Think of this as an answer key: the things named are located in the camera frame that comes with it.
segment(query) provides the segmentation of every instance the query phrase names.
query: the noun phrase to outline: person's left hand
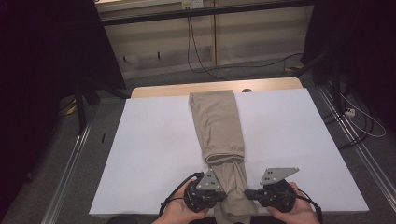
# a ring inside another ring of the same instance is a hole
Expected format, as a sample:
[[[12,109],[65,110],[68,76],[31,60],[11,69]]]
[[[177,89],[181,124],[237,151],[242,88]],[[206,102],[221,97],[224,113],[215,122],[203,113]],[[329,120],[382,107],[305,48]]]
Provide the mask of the person's left hand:
[[[175,200],[171,201],[166,206],[163,215],[155,220],[153,224],[187,224],[191,221],[194,221],[195,219],[202,219],[205,217],[209,209],[206,208],[199,213],[194,213],[184,203],[184,191],[191,181],[193,180],[188,181],[175,193],[175,195],[172,197]]]

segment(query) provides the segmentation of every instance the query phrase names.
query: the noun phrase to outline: carpeted floor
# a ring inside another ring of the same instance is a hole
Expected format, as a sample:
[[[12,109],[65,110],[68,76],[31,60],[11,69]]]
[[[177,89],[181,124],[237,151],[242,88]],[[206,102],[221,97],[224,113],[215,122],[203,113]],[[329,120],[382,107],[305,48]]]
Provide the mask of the carpeted floor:
[[[233,67],[228,66],[227,68],[209,70],[210,75],[207,73],[194,73],[189,70],[128,79],[126,83],[128,90],[132,91],[140,86],[290,76],[291,72],[283,72],[283,63],[262,66],[276,61],[234,64]],[[300,65],[299,57],[291,57],[287,60],[287,66],[296,65]],[[329,86],[314,86],[309,74],[303,75],[301,81],[311,94],[320,115],[322,117],[329,115],[332,111],[321,94],[322,90],[328,89]],[[106,93],[100,92],[100,95],[102,97],[101,104],[96,108],[92,108],[92,110],[96,111],[92,127],[85,142],[85,147],[81,151],[78,165],[71,178],[56,223],[106,223],[108,221],[108,218],[91,217],[88,212],[106,165],[106,158],[118,128],[124,101]],[[355,95],[355,98],[349,96],[349,99],[365,108],[364,103],[359,100],[357,95]],[[324,122],[329,122],[327,127],[335,144],[341,147],[349,143],[350,140],[347,139],[339,122],[331,122],[332,120],[334,120],[334,116],[329,116],[324,119]],[[357,115],[356,122],[363,127],[364,116]],[[396,135],[392,130],[387,129],[387,131],[387,134],[381,138],[367,137],[363,144],[369,148],[389,180],[394,182],[396,180],[396,168],[393,165],[396,161]],[[59,118],[56,132],[52,136],[49,147],[33,171],[33,181],[21,188],[19,196],[10,206],[2,223],[40,223],[43,220],[51,197],[57,188],[64,167],[78,138],[77,133],[78,116],[76,113]],[[381,129],[375,126],[373,133],[381,134]],[[396,223],[395,211],[389,205],[387,198],[361,160],[357,148],[347,147],[341,149],[340,153],[358,184],[370,208],[370,212],[345,215],[327,214],[325,223]],[[340,183],[340,190],[343,190],[342,183]],[[136,216],[136,218],[139,223],[151,223],[155,217]],[[214,223],[214,219],[208,218],[203,221],[197,221],[197,223]],[[252,223],[280,222],[271,217],[254,217]]]

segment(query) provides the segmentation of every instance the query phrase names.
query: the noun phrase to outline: white cable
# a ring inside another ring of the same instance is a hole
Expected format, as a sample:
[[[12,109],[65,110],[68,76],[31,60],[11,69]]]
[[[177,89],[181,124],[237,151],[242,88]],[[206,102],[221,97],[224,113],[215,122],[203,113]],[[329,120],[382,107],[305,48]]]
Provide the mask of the white cable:
[[[370,115],[364,113],[362,110],[360,110],[360,109],[357,108],[355,105],[353,105],[352,103],[350,103],[350,102],[348,101],[348,99],[347,99],[343,94],[340,93],[340,95],[344,98],[344,100],[346,100],[346,101],[347,101],[350,105],[352,105],[355,109],[359,110],[362,114],[364,114],[364,115],[367,116],[368,118],[372,119],[375,123],[377,123],[377,124],[379,125],[379,127],[381,127],[382,130],[384,130],[384,133],[381,134],[381,135],[375,135],[375,134],[372,134],[372,133],[367,133],[366,131],[364,131],[363,129],[361,129],[358,125],[356,125],[356,124],[352,121],[351,117],[348,116],[348,117],[349,117],[349,121],[350,121],[357,129],[361,130],[361,131],[364,132],[364,133],[367,133],[368,135],[370,135],[370,136],[372,136],[372,137],[383,137],[383,136],[385,136],[385,134],[387,134],[387,130],[385,130],[385,128],[384,128],[378,121],[376,121],[376,119],[372,118]]]

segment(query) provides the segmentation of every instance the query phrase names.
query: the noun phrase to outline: beige cloth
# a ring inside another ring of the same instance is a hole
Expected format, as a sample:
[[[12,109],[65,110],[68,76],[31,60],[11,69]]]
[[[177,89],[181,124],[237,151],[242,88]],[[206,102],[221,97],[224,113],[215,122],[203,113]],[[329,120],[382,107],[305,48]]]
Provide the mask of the beige cloth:
[[[233,91],[191,93],[190,106],[204,160],[228,195],[215,206],[217,223],[250,223],[257,208],[244,194],[245,146]]]

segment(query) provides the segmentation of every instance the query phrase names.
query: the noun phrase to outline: fabric fold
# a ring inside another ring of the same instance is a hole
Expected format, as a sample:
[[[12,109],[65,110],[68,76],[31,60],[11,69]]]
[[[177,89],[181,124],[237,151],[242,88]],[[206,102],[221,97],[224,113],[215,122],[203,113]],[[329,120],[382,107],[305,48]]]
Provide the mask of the fabric fold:
[[[216,221],[250,223],[257,208],[244,194],[245,145],[233,91],[190,93],[190,106],[203,158],[228,195],[215,206]]]

